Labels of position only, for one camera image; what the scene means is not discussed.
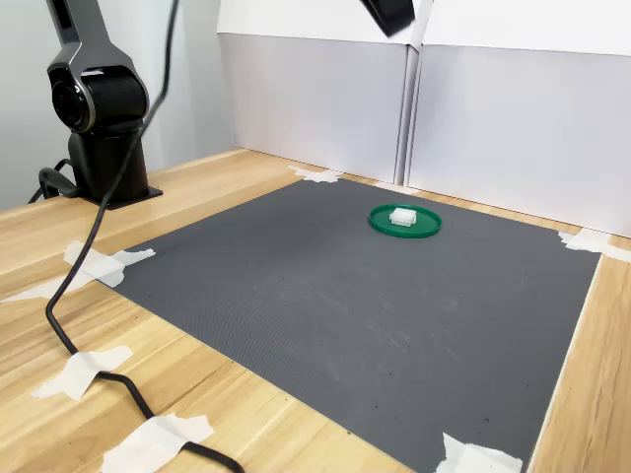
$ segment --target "white panel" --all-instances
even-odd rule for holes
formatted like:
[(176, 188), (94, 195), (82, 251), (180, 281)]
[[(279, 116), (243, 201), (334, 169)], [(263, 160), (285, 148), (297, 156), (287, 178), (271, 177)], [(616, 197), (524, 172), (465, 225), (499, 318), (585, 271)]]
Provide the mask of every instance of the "white panel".
[(220, 34), (239, 146), (393, 182), (400, 44)]
[(410, 186), (631, 237), (631, 58), (423, 51)]
[(631, 55), (629, 0), (437, 0), (424, 44)]
[(415, 44), (427, 23), (432, 0), (413, 0), (415, 24), (388, 38), (360, 0), (223, 0), (218, 33), (341, 39)]

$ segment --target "gray wall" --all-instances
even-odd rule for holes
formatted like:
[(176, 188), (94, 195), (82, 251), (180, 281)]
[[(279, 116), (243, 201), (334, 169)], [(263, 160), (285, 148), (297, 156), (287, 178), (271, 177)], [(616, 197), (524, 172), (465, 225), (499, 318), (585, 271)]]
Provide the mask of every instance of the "gray wall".
[[(172, 86), (143, 140), (148, 169), (234, 148), (216, 31), (219, 0), (180, 2)], [(151, 99), (162, 84), (171, 0), (100, 0), (112, 42), (127, 52)], [(67, 156), (69, 131), (50, 104), (45, 69), (59, 43), (44, 0), (0, 4), (0, 209), (30, 198), (37, 172)]]

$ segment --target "white tape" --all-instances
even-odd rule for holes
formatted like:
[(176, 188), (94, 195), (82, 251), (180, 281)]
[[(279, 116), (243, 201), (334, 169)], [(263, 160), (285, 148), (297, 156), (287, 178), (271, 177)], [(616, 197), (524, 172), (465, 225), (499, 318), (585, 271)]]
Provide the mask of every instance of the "white tape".
[(65, 392), (71, 399), (81, 399), (98, 372), (115, 370), (131, 355), (128, 347), (116, 347), (106, 352), (75, 353), (62, 372), (34, 391), (32, 397), (46, 398)]
[(559, 232), (559, 236), (561, 237), (561, 241), (563, 241), (565, 246), (569, 249), (602, 253), (610, 258), (631, 263), (631, 251), (609, 244), (610, 234), (604, 234), (596, 230), (582, 229), (576, 235)]
[[(81, 242), (71, 241), (66, 248), (63, 260), (68, 264), (74, 264), (82, 247), (83, 244)], [(90, 249), (90, 251), (88, 251), (88, 255), (86, 256), (86, 260), (81, 265), (81, 268), (72, 280), (72, 283), (70, 283), (70, 286), (68, 286), (66, 294), (83, 288), (86, 284), (94, 281), (95, 279), (107, 284), (111, 288), (115, 288), (124, 278), (123, 269), (125, 266), (137, 263), (138, 261), (147, 259), (155, 254), (156, 252), (153, 249), (146, 249), (135, 253), (131, 253), (129, 251), (119, 251), (112, 256), (107, 256), (94, 249)], [(39, 286), (35, 286), (34, 288), (30, 288), (19, 294), (15, 294), (10, 298), (0, 301), (0, 303), (10, 303), (35, 298), (50, 299), (57, 289), (59, 289), (59, 286), (61, 286), (64, 279), (65, 276), (53, 279), (47, 283), (40, 284)]]
[(446, 458), (436, 473), (520, 473), (522, 461), (500, 450), (461, 443), (443, 434)]
[(204, 416), (152, 417), (104, 455), (103, 473), (151, 473), (175, 458), (185, 443), (200, 443), (214, 431)]
[(392, 190), (400, 194), (412, 195), (418, 192), (418, 189), (412, 189), (411, 187), (403, 187), (402, 185), (390, 184), (388, 182), (377, 182), (375, 187), (379, 189)]
[(312, 180), (313, 182), (337, 182), (338, 176), (344, 173), (340, 170), (333, 169), (322, 171), (306, 170), (295, 166), (289, 166), (289, 169), (293, 169), (295, 175), (304, 176), (305, 178), (303, 180)]

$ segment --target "masking tape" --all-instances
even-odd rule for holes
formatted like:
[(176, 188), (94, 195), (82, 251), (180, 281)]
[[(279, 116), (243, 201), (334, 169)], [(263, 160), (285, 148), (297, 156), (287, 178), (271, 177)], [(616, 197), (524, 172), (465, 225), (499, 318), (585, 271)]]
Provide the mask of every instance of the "masking tape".
[(378, 187), (379, 189), (392, 190), (394, 192), (398, 192), (400, 194), (407, 194), (407, 195), (415, 194), (416, 192), (419, 191), (418, 189), (412, 189), (411, 187), (403, 187), (402, 185), (390, 184), (388, 182), (377, 182), (375, 184), (375, 187)]
[(152, 417), (104, 455), (104, 473), (151, 473), (171, 461), (185, 443), (200, 443), (214, 433), (204, 416)]
[(322, 171), (306, 170), (295, 166), (289, 166), (289, 169), (293, 169), (295, 175), (302, 175), (304, 177), (303, 180), (312, 180), (313, 182), (337, 182), (338, 176), (344, 173), (340, 170), (333, 169)]
[(561, 241), (569, 249), (602, 253), (610, 258), (619, 259), (631, 263), (631, 251), (618, 248), (609, 244), (610, 234), (597, 232), (596, 230), (582, 229), (576, 235), (559, 232)]
[(436, 473), (520, 473), (522, 461), (500, 450), (464, 444), (443, 434), (446, 458)]
[[(66, 248), (63, 260), (68, 264), (74, 264), (81, 252), (83, 244), (79, 241), (71, 241)], [(155, 255), (156, 252), (153, 249), (146, 249), (144, 251), (129, 252), (119, 251), (112, 256), (101, 254), (94, 249), (88, 251), (85, 261), (81, 265), (81, 268), (77, 272), (76, 276), (68, 286), (67, 293), (76, 291), (83, 288), (86, 284), (98, 279), (99, 281), (107, 284), (111, 288), (118, 286), (123, 278), (123, 269), (125, 266), (142, 261), (150, 256)], [(24, 301), (28, 299), (44, 298), (50, 299), (57, 292), (59, 286), (65, 279), (65, 276), (55, 278), (47, 283), (40, 284), (34, 288), (27, 289), (19, 294), (4, 299), (0, 303), (10, 303), (14, 301)]]
[(65, 392), (71, 399), (81, 399), (98, 372), (115, 370), (132, 354), (129, 347), (116, 347), (106, 352), (75, 353), (61, 373), (34, 391), (32, 397), (46, 398)]

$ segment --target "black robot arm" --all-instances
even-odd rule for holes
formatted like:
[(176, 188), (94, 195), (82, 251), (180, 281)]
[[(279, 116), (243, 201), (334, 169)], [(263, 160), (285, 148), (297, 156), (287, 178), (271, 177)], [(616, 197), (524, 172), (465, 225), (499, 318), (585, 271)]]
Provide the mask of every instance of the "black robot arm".
[[(68, 192), (67, 181), (51, 169), (39, 175), (39, 184), (98, 203), (142, 125), (149, 107), (147, 90), (131, 58), (109, 40), (98, 0), (47, 3), (61, 42), (47, 72), (55, 112), (72, 131), (68, 151), (77, 189)], [(149, 187), (139, 144), (108, 208), (161, 193)], [(54, 190), (48, 195), (55, 195)]]

